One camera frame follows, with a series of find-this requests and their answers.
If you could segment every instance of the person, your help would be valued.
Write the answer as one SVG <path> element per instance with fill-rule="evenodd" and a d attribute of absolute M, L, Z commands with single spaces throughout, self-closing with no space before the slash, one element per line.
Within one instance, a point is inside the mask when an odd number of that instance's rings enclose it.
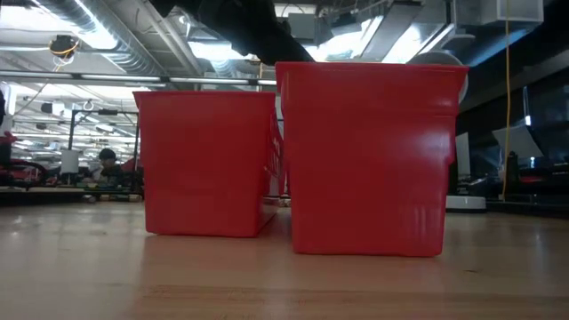
<path fill-rule="evenodd" d="M 115 151 L 104 148 L 99 153 L 100 165 L 103 170 L 100 172 L 99 183 L 108 186 L 118 186 L 123 182 L 123 170 L 119 164 L 116 164 Z"/>
<path fill-rule="evenodd" d="M 6 115 L 6 111 L 4 109 L 4 105 L 6 104 L 6 100 L 4 99 L 4 94 L 2 90 L 0 90 L 0 127 L 2 127 L 2 123 L 4 122 L 4 116 Z"/>

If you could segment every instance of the yellow cable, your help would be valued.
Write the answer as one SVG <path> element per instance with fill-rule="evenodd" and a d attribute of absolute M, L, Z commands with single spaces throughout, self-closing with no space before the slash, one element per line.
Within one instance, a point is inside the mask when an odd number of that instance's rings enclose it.
<path fill-rule="evenodd" d="M 67 56 L 68 56 L 71 52 L 73 52 L 75 49 L 77 49 L 78 46 L 79 46 L 79 42 L 77 41 L 77 42 L 75 43 L 75 45 L 73 46 L 73 48 L 71 48 L 71 49 L 67 49 L 67 50 L 62 51 L 62 52 L 55 52 L 55 51 L 53 51 L 53 50 L 51 50 L 51 49 L 50 49 L 50 51 L 51 51 L 53 54 L 55 54 L 55 55 L 62 55 L 62 54 L 65 54 L 65 55 L 66 55 L 66 58 L 67 58 Z"/>
<path fill-rule="evenodd" d="M 506 0 L 506 96 L 508 106 L 506 111 L 506 146 L 504 150 L 504 184 L 501 190 L 502 201 L 506 201 L 506 188 L 508 187 L 508 157 L 509 157 L 509 116 L 512 109 L 512 95 L 509 83 L 509 0 Z"/>

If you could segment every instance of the bin rim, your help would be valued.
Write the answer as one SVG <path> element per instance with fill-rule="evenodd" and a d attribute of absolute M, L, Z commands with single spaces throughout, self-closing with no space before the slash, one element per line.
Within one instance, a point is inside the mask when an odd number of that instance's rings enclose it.
<path fill-rule="evenodd" d="M 377 72 L 390 70 L 420 70 L 420 71 L 434 71 L 434 72 L 464 72 L 464 76 L 468 73 L 470 67 L 468 66 L 446 66 L 437 64 L 428 65 L 408 65 L 401 63 L 378 63 L 378 62 L 278 62 L 276 68 L 276 90 L 281 92 L 284 73 L 295 70 L 298 68 L 318 66 L 320 70 L 325 71 L 351 71 L 351 68 L 365 68 L 365 71 Z"/>
<path fill-rule="evenodd" d="M 176 96 L 176 95 L 251 95 L 251 96 L 274 96 L 275 92 L 233 92 L 233 91 L 150 91 L 150 92 L 133 92 L 134 96 Z"/>

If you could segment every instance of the wooden surface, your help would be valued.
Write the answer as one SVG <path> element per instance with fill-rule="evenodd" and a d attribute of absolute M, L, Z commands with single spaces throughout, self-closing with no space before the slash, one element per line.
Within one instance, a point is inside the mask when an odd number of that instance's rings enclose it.
<path fill-rule="evenodd" d="M 569 319 L 569 221 L 450 215 L 435 259 L 151 236 L 141 204 L 0 207 L 0 318 Z"/>

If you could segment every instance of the red plastic bin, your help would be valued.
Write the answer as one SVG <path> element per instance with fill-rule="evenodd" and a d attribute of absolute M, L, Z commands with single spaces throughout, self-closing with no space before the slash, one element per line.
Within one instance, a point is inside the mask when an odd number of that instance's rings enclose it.
<path fill-rule="evenodd" d="M 435 256 L 468 68 L 280 63 L 293 248 Z"/>
<path fill-rule="evenodd" d="M 280 168 L 275 94 L 136 92 L 146 228 L 161 235 L 256 236 Z"/>

